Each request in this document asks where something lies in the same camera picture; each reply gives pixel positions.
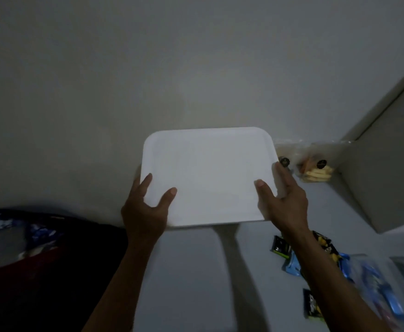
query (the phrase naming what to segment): white tray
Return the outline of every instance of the white tray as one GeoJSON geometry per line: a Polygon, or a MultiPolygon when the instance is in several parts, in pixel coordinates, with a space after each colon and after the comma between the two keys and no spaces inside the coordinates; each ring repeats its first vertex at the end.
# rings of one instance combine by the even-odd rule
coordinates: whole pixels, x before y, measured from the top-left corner
{"type": "Polygon", "coordinates": [[[156,206],[175,186],[169,226],[263,220],[254,181],[263,179],[275,195],[284,194],[273,176],[275,162],[273,141],[260,128],[158,131],[144,144],[141,180],[153,174],[145,202],[156,206]]]}

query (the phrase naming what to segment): forearm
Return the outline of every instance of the forearm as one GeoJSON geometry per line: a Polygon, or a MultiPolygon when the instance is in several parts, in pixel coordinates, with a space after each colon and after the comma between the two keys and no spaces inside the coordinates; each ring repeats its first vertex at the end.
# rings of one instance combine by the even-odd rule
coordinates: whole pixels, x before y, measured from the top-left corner
{"type": "Polygon", "coordinates": [[[130,331],[145,269],[154,244],[129,243],[125,256],[83,332],[130,331]]]}
{"type": "Polygon", "coordinates": [[[391,331],[344,278],[310,231],[294,235],[291,245],[331,331],[391,331]]]}

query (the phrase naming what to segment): person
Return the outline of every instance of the person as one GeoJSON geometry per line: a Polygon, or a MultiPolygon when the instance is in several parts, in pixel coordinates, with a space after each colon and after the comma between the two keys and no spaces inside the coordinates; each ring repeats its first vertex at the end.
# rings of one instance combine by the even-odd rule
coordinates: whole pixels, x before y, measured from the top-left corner
{"type": "MultiPolygon", "coordinates": [[[[282,232],[299,259],[302,272],[331,331],[389,331],[387,324],[368,307],[343,276],[308,228],[308,200],[291,174],[276,163],[287,196],[276,198],[262,180],[255,186],[265,217],[282,232]]],[[[129,331],[151,251],[165,231],[168,207],[177,189],[169,189],[156,207],[144,203],[151,183],[149,174],[137,178],[121,214],[127,229],[128,248],[119,268],[83,328],[83,332],[129,331]]]]}

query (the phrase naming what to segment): finger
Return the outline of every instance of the finger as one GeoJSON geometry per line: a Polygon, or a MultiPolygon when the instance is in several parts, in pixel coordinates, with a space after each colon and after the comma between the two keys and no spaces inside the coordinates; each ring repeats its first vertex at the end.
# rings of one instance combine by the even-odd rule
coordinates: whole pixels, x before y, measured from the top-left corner
{"type": "Polygon", "coordinates": [[[131,186],[129,196],[133,195],[134,191],[139,187],[139,185],[140,185],[140,175],[138,175],[136,178],[134,178],[133,185],[131,186]]]}
{"type": "Polygon", "coordinates": [[[280,164],[280,162],[276,163],[276,170],[282,178],[283,183],[287,187],[287,192],[289,193],[294,186],[298,186],[294,177],[290,174],[290,172],[280,164]]]}
{"type": "Polygon", "coordinates": [[[153,175],[151,173],[147,174],[144,181],[140,183],[138,191],[142,197],[147,194],[148,186],[150,185],[151,181],[153,180],[153,175]]]}
{"type": "Polygon", "coordinates": [[[259,194],[263,202],[268,203],[271,198],[274,198],[273,192],[271,191],[270,187],[263,180],[256,180],[255,185],[257,193],[259,194]]]}
{"type": "Polygon", "coordinates": [[[176,194],[177,194],[176,188],[171,188],[168,191],[166,191],[163,194],[162,198],[160,199],[159,204],[157,204],[156,208],[168,211],[168,208],[170,207],[171,203],[176,197],[176,194]]]}

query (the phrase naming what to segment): black round label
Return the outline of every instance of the black round label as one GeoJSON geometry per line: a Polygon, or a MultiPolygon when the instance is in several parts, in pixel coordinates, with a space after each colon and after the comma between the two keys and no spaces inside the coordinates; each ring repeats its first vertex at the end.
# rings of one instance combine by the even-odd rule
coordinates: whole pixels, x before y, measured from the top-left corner
{"type": "Polygon", "coordinates": [[[279,157],[279,162],[282,164],[284,168],[286,168],[288,165],[290,165],[290,159],[287,157],[279,157]]]}
{"type": "Polygon", "coordinates": [[[323,169],[326,166],[326,160],[322,159],[319,162],[317,162],[317,168],[318,169],[323,169]]]}

